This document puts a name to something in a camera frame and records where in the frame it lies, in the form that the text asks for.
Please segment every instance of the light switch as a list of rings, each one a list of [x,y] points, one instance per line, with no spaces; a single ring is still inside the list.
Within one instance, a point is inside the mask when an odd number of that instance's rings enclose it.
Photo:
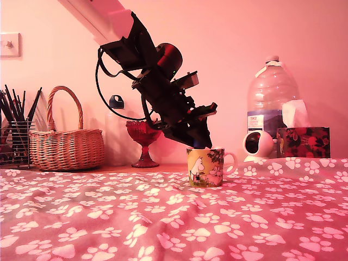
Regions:
[[[20,56],[20,34],[1,34],[1,57],[19,57]]]

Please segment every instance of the white camera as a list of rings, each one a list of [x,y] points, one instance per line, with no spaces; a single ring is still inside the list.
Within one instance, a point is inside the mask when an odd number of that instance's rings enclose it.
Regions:
[[[263,130],[249,132],[243,140],[243,149],[248,154],[246,161],[268,159],[274,147],[273,138]]]

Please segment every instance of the moomin mug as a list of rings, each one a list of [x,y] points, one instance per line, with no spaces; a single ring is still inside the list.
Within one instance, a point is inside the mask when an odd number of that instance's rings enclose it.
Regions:
[[[219,187],[222,185],[223,162],[227,155],[233,157],[233,167],[225,173],[232,173],[238,166],[237,157],[224,148],[187,148],[187,165],[190,185],[193,187]]]

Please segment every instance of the table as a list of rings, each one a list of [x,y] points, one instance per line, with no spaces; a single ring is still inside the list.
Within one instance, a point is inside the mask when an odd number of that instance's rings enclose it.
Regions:
[[[218,188],[185,165],[0,170],[2,260],[348,260],[348,160],[243,163]]]

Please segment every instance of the robotic arm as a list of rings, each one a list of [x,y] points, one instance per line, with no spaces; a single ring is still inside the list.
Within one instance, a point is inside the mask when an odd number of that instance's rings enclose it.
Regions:
[[[198,84],[197,71],[171,81],[182,65],[180,51],[170,43],[157,47],[137,16],[117,0],[58,0],[93,35],[100,45],[98,64],[103,52],[126,72],[141,69],[132,88],[141,93],[145,118],[172,140],[192,147],[212,147],[207,116],[216,113],[217,105],[195,107],[185,90]],[[146,101],[161,117],[153,123]]]

